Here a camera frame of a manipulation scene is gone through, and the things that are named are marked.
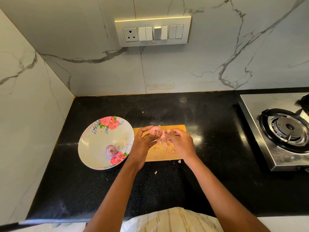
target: cutting board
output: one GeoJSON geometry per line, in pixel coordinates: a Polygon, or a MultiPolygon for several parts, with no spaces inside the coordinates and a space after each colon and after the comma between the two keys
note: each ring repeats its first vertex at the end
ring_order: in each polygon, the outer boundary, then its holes
{"type": "MultiPolygon", "coordinates": [[[[161,126],[162,129],[175,129],[175,128],[179,128],[183,131],[187,131],[186,130],[186,126],[185,125],[168,125],[168,126],[161,126]]],[[[137,131],[140,128],[134,128],[134,136],[136,136],[137,131]]],[[[169,147],[166,147],[165,145],[162,144],[155,144],[154,146],[152,146],[147,154],[146,157],[146,161],[161,161],[161,160],[180,160],[182,159],[180,157],[180,155],[176,152],[174,144],[171,143],[171,145],[169,147]]]]}

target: gas stove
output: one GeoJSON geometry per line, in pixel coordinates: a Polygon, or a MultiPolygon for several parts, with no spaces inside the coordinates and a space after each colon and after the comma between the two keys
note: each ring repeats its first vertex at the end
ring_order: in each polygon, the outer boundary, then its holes
{"type": "Polygon", "coordinates": [[[239,104],[271,171],[309,170],[307,93],[243,94],[239,104]]]}

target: floral plate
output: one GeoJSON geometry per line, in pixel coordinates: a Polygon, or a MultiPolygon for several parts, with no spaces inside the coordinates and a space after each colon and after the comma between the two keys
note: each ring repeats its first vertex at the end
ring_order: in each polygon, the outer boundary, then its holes
{"type": "Polygon", "coordinates": [[[116,116],[104,117],[93,122],[83,132],[78,144],[79,158],[89,168],[110,169],[129,155],[133,141],[134,131],[129,122],[116,116]],[[108,145],[117,147],[118,153],[115,156],[106,155],[108,145]]]}

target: black granite countertop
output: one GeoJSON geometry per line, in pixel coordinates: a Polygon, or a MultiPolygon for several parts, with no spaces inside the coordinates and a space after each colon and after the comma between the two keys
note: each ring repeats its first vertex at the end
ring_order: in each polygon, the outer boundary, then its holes
{"type": "MultiPolygon", "coordinates": [[[[309,88],[76,97],[26,223],[92,218],[123,165],[96,171],[79,159],[82,132],[105,116],[122,117],[133,128],[184,124],[200,159],[254,215],[309,215],[309,174],[271,172],[237,102],[239,94],[279,92],[309,88]]],[[[177,206],[214,216],[183,161],[146,162],[134,181],[125,217],[177,206]]]]}

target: shirt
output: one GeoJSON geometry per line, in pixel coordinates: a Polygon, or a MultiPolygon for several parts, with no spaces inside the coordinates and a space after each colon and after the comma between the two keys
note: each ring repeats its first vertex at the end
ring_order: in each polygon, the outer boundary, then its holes
{"type": "Polygon", "coordinates": [[[223,232],[217,218],[180,207],[132,218],[121,232],[223,232]]]}

